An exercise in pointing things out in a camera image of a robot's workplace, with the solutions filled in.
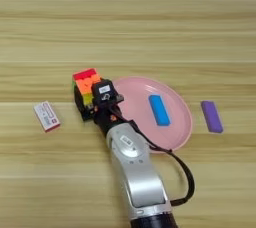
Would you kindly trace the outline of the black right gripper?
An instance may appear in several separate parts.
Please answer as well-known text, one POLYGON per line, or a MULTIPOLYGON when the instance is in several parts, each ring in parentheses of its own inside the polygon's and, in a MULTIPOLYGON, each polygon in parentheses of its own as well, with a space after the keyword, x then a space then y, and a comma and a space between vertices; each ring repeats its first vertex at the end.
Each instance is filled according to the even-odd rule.
POLYGON ((83 97, 77 87, 74 88, 74 101, 78 111, 81 114, 83 121, 88 121, 93 118, 94 123, 100 128, 104 136, 110 129, 123 123, 128 123, 133 126, 132 120, 126 120, 117 104, 111 106, 95 106, 85 104, 83 97))

